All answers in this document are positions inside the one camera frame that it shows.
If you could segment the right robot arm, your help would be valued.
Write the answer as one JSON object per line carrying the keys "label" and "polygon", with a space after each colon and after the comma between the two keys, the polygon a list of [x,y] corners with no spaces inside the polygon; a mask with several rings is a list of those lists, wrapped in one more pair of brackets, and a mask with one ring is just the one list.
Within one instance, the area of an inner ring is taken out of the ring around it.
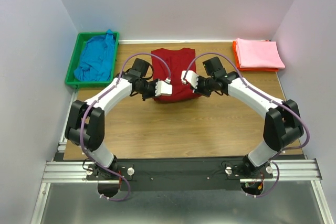
{"label": "right robot arm", "polygon": [[303,136],[304,127],[300,119],[298,105],[293,100],[277,99],[254,87],[237,71],[226,72],[218,56],[203,62],[207,77],[192,70],[181,75],[184,83],[192,90],[209,97],[212,92],[238,99],[264,119],[262,142],[244,156],[235,172],[251,176],[261,170],[268,161]]}

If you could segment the red t-shirt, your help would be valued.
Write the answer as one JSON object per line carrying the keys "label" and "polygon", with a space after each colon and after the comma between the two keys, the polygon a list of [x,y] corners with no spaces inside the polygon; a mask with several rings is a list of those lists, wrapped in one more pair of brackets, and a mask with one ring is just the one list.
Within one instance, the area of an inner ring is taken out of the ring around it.
{"label": "red t-shirt", "polygon": [[182,48],[179,50],[156,49],[151,54],[162,58],[171,70],[171,85],[173,86],[171,96],[160,96],[154,98],[156,102],[174,103],[190,99],[197,99],[199,94],[193,93],[192,89],[181,82],[181,73],[186,70],[190,62],[195,58],[195,49]]}

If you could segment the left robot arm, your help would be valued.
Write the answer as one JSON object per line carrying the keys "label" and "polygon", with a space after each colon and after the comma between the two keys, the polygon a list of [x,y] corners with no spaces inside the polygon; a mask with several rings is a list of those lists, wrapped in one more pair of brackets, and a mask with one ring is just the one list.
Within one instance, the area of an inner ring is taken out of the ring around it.
{"label": "left robot arm", "polygon": [[136,58],[132,67],[121,72],[113,82],[94,97],[72,103],[65,129],[65,138],[72,144],[83,147],[86,154],[102,165],[104,172],[117,172],[117,158],[103,143],[105,135],[105,116],[122,99],[141,94],[143,99],[155,95],[158,80],[150,81],[146,76],[153,66]]}

